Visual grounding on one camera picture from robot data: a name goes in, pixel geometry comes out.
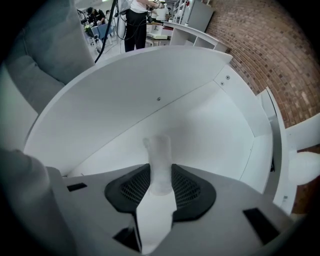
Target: black rectangle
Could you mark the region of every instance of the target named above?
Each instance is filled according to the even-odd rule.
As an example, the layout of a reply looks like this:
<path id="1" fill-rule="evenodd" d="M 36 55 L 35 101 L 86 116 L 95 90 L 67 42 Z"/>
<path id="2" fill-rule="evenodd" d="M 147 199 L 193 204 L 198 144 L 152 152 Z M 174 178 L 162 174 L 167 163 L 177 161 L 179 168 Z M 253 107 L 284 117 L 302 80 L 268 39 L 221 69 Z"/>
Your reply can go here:
<path id="1" fill-rule="evenodd" d="M 264 245 L 279 235 L 279 231 L 258 208 L 244 210 L 243 213 Z"/>
<path id="2" fill-rule="evenodd" d="M 78 183 L 78 184 L 67 186 L 67 188 L 68 188 L 68 190 L 70 192 L 75 191 L 75 190 L 80 190 L 80 189 L 83 189 L 85 187 L 87 187 L 87 185 L 84 184 L 84 183 Z"/>

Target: brown floor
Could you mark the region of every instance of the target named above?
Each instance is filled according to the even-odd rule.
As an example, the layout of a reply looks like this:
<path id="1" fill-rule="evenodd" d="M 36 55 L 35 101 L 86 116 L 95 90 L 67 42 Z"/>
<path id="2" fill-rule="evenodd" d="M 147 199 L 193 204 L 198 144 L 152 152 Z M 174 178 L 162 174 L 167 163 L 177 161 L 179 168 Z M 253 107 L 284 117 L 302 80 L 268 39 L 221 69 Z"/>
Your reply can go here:
<path id="1" fill-rule="evenodd" d="M 231 66 L 255 94 L 271 89 L 286 128 L 320 113 L 319 63 L 303 31 L 278 2 L 214 0 L 212 6 L 205 32 L 230 48 Z M 317 180 L 299 186 L 294 213 L 310 209 Z"/>

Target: seated person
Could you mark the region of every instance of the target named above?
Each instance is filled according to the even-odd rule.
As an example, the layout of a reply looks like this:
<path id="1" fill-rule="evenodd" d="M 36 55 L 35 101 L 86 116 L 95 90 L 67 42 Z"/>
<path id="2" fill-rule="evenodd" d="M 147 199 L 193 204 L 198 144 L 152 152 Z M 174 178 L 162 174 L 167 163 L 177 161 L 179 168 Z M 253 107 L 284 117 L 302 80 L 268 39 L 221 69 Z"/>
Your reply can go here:
<path id="1" fill-rule="evenodd" d="M 106 16 L 102 10 L 89 7 L 86 11 L 89 15 L 90 24 L 93 23 L 94 26 L 105 24 Z"/>

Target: white floor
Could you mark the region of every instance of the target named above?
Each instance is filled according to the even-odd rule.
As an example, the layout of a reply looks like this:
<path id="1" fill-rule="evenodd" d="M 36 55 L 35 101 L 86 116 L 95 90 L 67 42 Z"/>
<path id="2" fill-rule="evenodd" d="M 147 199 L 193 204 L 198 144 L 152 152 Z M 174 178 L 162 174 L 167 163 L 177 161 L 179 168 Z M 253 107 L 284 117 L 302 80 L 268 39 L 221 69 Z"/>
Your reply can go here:
<path id="1" fill-rule="evenodd" d="M 105 43 L 105 47 L 104 47 L 104 51 L 101 55 L 101 57 L 99 58 L 99 60 L 97 61 L 97 63 L 103 62 L 109 58 L 112 58 L 114 56 L 117 56 L 119 54 L 123 54 L 125 53 L 125 42 L 123 40 L 118 40 L 117 42 L 117 37 L 113 36 L 111 38 L 112 40 L 112 45 L 110 45 L 109 41 L 107 40 Z M 102 46 L 102 42 L 99 41 L 97 43 L 98 46 Z M 99 53 L 97 52 L 96 48 L 94 45 L 90 45 L 90 43 L 87 44 L 88 49 L 90 51 L 90 54 L 92 56 L 92 59 L 95 61 L 99 55 Z"/>

